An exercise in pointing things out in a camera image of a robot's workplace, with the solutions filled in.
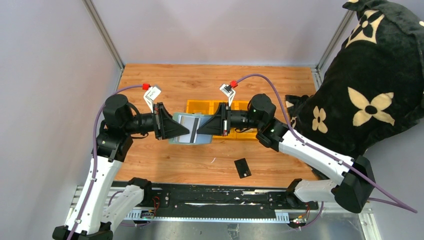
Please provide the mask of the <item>black credit card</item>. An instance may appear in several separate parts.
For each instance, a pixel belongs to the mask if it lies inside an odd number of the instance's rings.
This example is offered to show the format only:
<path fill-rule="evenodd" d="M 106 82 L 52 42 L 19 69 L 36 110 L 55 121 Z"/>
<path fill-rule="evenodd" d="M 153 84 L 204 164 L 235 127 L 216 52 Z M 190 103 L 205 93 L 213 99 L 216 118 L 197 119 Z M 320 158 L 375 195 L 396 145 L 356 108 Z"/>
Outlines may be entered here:
<path fill-rule="evenodd" d="M 235 160 L 234 165 L 236 167 L 240 179 L 250 177 L 252 175 L 247 160 L 245 158 Z"/>

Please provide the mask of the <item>silver magnetic stripe card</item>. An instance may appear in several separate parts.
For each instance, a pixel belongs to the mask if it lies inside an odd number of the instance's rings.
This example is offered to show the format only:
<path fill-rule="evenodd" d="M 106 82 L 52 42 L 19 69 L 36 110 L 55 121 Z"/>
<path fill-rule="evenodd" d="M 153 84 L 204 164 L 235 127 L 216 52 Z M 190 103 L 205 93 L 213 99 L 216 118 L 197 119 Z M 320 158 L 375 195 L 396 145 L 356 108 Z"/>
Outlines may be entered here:
<path fill-rule="evenodd" d="M 178 122 L 188 129 L 188 133 L 176 137 L 175 141 L 178 144 L 195 144 L 198 138 L 197 129 L 200 125 L 200 117 L 193 115 L 181 115 L 178 117 Z"/>

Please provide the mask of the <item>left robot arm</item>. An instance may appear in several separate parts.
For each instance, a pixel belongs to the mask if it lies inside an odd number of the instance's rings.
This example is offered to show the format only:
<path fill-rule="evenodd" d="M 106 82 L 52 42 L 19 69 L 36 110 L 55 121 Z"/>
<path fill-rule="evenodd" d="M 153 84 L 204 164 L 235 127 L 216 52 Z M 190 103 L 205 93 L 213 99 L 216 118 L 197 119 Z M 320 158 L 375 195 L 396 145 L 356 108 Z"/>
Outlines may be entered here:
<path fill-rule="evenodd" d="M 106 99 L 101 113 L 104 120 L 94 127 L 87 179 L 70 218 L 54 229 L 55 240 L 111 240 L 136 205 L 153 201 L 152 182 L 134 177 L 106 206 L 115 176 L 133 144 L 132 136 L 154 133 L 156 139 L 167 140 L 190 132 L 173 120 L 161 102 L 154 104 L 151 113 L 139 113 L 125 95 L 114 94 Z"/>

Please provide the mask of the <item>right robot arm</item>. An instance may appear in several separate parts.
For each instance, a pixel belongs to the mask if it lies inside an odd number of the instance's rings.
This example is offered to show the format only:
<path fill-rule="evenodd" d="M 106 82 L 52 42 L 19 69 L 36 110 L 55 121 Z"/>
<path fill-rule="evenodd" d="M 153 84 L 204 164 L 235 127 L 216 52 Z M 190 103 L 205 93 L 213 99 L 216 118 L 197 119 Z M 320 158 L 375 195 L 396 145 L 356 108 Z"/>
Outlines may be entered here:
<path fill-rule="evenodd" d="M 351 213 L 361 213 L 374 190 L 370 161 L 342 155 L 307 139 L 275 118 L 276 106 L 264 93 L 256 94 L 247 110 L 232 110 L 221 102 L 215 114 L 196 131 L 201 135 L 226 136 L 231 128 L 256 129 L 266 148 L 291 155 L 327 177 L 326 180 L 295 179 L 287 188 L 287 201 L 295 206 L 307 202 L 332 202 Z"/>

